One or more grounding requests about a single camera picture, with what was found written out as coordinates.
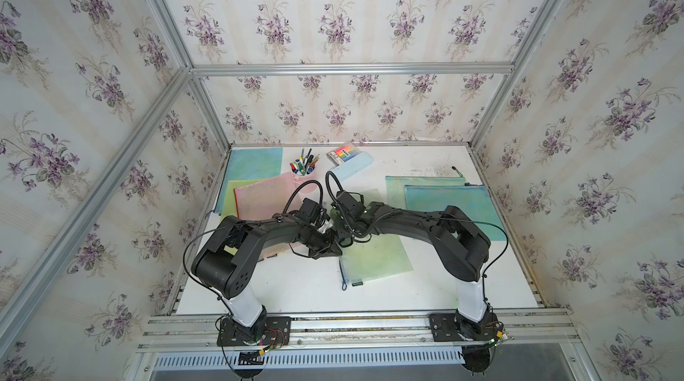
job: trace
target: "vent grille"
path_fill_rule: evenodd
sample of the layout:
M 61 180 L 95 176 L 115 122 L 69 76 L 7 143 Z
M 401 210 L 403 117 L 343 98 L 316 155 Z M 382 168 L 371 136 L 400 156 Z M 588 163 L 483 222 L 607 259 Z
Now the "vent grille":
M 238 365 L 237 351 L 226 351 L 234 369 L 256 369 L 253 365 Z M 464 363 L 461 347 L 391 347 L 347 348 L 331 350 L 277 350 L 261 358 L 258 368 L 295 369 L 308 367 L 364 367 L 400 365 L 449 365 Z M 157 371 L 228 368 L 221 351 L 159 353 Z

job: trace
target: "white table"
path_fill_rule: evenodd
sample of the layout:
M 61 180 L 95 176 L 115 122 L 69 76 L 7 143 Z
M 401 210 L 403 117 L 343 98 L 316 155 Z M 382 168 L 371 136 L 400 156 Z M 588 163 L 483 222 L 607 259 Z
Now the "white table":
M 318 179 L 323 189 L 325 172 L 333 167 L 325 154 L 336 148 L 338 146 L 318 146 L 312 152 L 320 154 L 321 159 L 310 176 Z M 364 146 L 361 149 L 374 161 L 362 172 L 342 182 L 347 191 L 363 192 L 376 188 L 386 198 L 385 176 L 456 176 L 451 166 L 463 173 L 468 182 L 482 184 L 465 146 Z M 299 157 L 301 150 L 301 147 L 283 149 L 281 172 L 290 171 L 290 161 Z M 316 189 L 305 196 L 317 200 L 317 193 Z M 329 199 L 324 192 L 324 200 Z M 212 213 L 206 230 L 216 228 L 219 221 L 220 217 Z M 202 238 L 202 246 L 209 237 L 207 234 Z M 412 272 L 369 281 L 362 286 L 349 285 L 346 291 L 342 291 L 338 258 L 314 261 L 288 251 L 259 262 L 250 285 L 269 313 L 457 308 L 458 281 L 447 273 L 435 249 L 421 240 L 401 237 L 401 241 L 413 265 Z M 503 250 L 504 245 L 504 241 L 492 241 L 490 261 Z M 485 292 L 494 308 L 537 308 L 510 247 L 487 271 Z M 188 281 L 176 314 L 224 312 L 225 307 L 216 300 L 216 295 Z

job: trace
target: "floral wallpaper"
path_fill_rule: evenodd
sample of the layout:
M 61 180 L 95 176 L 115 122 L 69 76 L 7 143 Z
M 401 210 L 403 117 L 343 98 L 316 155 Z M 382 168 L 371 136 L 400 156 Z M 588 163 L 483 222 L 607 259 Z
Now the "floral wallpaper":
M 565 0 L 476 148 L 603 380 L 684 370 L 683 3 Z
M 177 65 L 144 0 L 0 3 L 4 306 Z
M 123 378 L 144 318 L 168 312 L 221 159 L 192 94 L 182 93 L 21 334 L 21 347 L 4 358 L 2 379 Z M 9 272 L 0 276 L 13 282 Z
M 186 31 L 185 43 L 195 64 L 510 61 L 543 3 L 167 1 L 178 26 Z M 576 9 L 588 3 L 577 0 Z M 98 32 L 109 26 L 106 4 L 102 10 L 102 24 L 94 25 Z
M 500 75 L 211 77 L 231 142 L 468 141 Z

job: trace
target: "wire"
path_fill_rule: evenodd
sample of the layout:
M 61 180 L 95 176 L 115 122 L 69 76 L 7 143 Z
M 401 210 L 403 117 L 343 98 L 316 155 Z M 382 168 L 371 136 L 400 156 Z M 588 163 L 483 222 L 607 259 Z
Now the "wire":
M 315 179 L 312 179 L 312 180 L 310 180 L 310 181 L 304 182 L 302 185 L 298 186 L 297 189 L 295 189 L 295 192 L 292 193 L 292 195 L 290 196 L 290 199 L 287 200 L 287 204 L 285 205 L 285 208 L 283 209 L 283 214 L 286 214 L 286 213 L 287 213 L 287 209 L 290 207 L 290 203 L 292 203 L 292 200 L 294 200 L 294 198 L 295 198 L 295 196 L 297 195 L 297 193 L 298 193 L 302 188 L 306 187 L 306 186 L 307 186 L 308 184 L 310 184 L 310 183 L 314 183 L 314 184 L 316 184 L 316 185 L 318 186 L 318 189 L 319 189 L 319 191 L 320 191 L 320 195 L 319 195 L 319 198 L 318 198 L 318 205 L 319 205 L 319 206 L 323 206 L 323 186 L 321 185 L 321 183 L 320 183 L 319 181 L 316 181 Z

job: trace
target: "light blue pencil case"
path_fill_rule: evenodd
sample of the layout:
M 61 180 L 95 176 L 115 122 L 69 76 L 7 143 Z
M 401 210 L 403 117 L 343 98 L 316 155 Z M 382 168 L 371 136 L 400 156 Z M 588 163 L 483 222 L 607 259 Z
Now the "light blue pencil case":
M 373 163 L 373 158 L 368 153 L 355 155 L 346 162 L 330 169 L 340 181 L 352 177 L 357 172 L 362 171 Z

